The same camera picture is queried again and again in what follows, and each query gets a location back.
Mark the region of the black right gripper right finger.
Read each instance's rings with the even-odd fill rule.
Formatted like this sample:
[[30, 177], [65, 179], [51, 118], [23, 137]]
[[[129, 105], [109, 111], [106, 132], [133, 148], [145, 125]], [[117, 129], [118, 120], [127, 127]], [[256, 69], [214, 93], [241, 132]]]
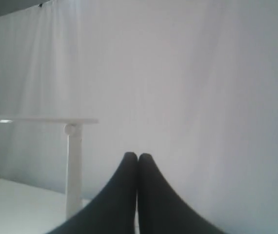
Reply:
[[180, 198], [147, 153], [139, 157], [138, 213], [141, 234], [224, 233]]

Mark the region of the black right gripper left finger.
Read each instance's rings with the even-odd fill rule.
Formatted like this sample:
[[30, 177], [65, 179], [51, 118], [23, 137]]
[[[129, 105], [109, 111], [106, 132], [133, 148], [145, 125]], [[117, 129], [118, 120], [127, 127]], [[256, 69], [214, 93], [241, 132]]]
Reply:
[[138, 157], [126, 152], [109, 182], [81, 211], [51, 234], [134, 234]]

